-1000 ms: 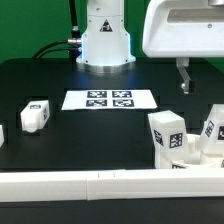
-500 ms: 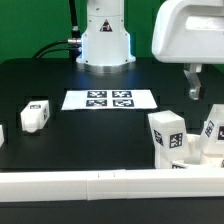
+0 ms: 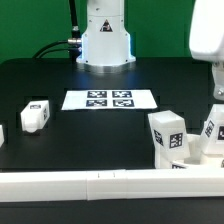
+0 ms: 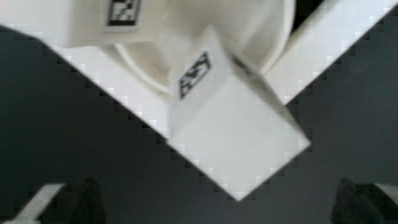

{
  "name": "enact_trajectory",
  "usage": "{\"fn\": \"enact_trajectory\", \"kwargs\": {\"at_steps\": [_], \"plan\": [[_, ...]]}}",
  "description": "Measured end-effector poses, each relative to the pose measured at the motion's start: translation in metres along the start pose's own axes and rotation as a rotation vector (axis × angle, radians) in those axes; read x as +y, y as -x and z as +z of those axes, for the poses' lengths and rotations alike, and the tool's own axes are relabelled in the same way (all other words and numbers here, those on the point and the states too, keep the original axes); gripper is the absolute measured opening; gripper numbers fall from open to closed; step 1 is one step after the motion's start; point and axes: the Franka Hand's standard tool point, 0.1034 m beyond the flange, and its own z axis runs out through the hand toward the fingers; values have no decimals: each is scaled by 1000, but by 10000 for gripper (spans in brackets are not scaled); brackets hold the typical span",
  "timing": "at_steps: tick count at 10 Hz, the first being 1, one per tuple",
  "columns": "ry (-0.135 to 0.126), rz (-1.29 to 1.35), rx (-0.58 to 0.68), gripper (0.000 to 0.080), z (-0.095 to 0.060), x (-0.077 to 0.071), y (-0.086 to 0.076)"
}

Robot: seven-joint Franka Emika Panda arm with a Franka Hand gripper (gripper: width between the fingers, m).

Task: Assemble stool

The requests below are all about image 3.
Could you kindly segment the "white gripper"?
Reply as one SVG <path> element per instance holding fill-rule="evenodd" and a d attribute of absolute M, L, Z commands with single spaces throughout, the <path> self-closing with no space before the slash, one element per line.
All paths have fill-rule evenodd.
<path fill-rule="evenodd" d="M 224 100 L 224 0 L 196 0 L 189 37 L 194 59 L 210 62 L 214 79 L 213 96 Z"/>

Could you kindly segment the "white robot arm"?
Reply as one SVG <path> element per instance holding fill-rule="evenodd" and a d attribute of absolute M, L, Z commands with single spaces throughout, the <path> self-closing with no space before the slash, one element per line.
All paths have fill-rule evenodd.
<path fill-rule="evenodd" d="M 196 60 L 212 63 L 214 97 L 224 101 L 224 0 L 196 0 L 189 48 Z M 87 29 L 78 66 L 99 73 L 130 68 L 130 34 L 124 27 L 124 0 L 87 0 Z"/>

